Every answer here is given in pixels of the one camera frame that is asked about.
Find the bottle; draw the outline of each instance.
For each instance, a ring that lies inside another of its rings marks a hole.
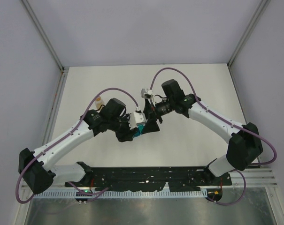
[[[98,98],[96,98],[96,100],[95,100],[95,106],[96,106],[96,109],[97,109],[97,110],[101,110],[104,105],[105,105],[105,104],[104,104],[104,101],[103,101],[103,99],[102,99],[100,96],[99,96]]]

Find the white table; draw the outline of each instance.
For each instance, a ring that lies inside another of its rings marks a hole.
[[[143,109],[144,99],[140,97],[140,91],[150,87],[153,76],[163,67],[174,67],[184,72],[205,103],[224,116],[245,123],[226,64],[71,67],[53,138],[70,128],[92,98],[108,87],[128,91]],[[186,80],[175,71],[163,71],[156,79],[154,92],[164,95],[161,84],[169,79],[177,80],[185,94],[192,92]],[[133,101],[121,92],[110,91],[101,97],[106,103],[110,98],[117,98],[126,104],[127,112],[135,110]],[[204,125],[175,112],[162,119],[160,132],[142,135],[132,142],[118,142],[112,131],[100,133],[77,146],[58,165],[84,161],[89,166],[111,167],[198,166],[207,165],[226,153],[225,141]]]

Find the gray floor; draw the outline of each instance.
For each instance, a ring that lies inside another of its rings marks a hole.
[[[222,202],[231,202],[242,190],[224,189]],[[26,225],[274,225],[264,188],[248,188],[234,206],[219,206],[204,198],[112,199],[86,205],[72,199],[34,199]],[[49,215],[46,212],[61,213]]]

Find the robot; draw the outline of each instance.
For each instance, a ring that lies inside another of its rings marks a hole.
[[[223,181],[223,185],[231,185],[228,172],[245,170],[263,152],[261,140],[250,134],[259,135],[254,124],[243,125],[225,119],[200,97],[185,95],[173,79],[164,82],[161,87],[166,97],[161,97],[162,100],[158,103],[154,101],[152,90],[142,89],[141,97],[145,99],[143,111],[137,109],[126,113],[126,105],[112,98],[101,111],[88,110],[69,130],[51,142],[34,151],[28,148],[22,150],[19,173],[23,172],[23,179],[32,192],[42,193],[53,184],[65,183],[65,186],[70,187],[68,181],[76,187],[89,187],[93,182],[96,190],[109,188],[109,191],[160,191],[166,182],[169,183],[170,191],[198,190],[198,186],[218,186],[220,181]],[[115,132],[120,142],[133,141],[137,136],[158,132],[158,122],[162,123],[162,117],[173,111],[196,120],[217,133],[228,143],[226,155],[203,167],[93,168],[84,162],[55,165],[80,143],[107,130]],[[165,175],[170,171],[173,172],[172,178]]]

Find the gray wall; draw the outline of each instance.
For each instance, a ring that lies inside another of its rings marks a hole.
[[[29,0],[65,66],[227,63],[260,0]]]
[[[233,75],[246,118],[277,149],[273,168],[284,194],[284,0],[272,0],[237,61]],[[262,160],[272,157],[265,148]]]
[[[0,225],[12,224],[18,154],[41,144],[60,72],[17,0],[0,0]]]

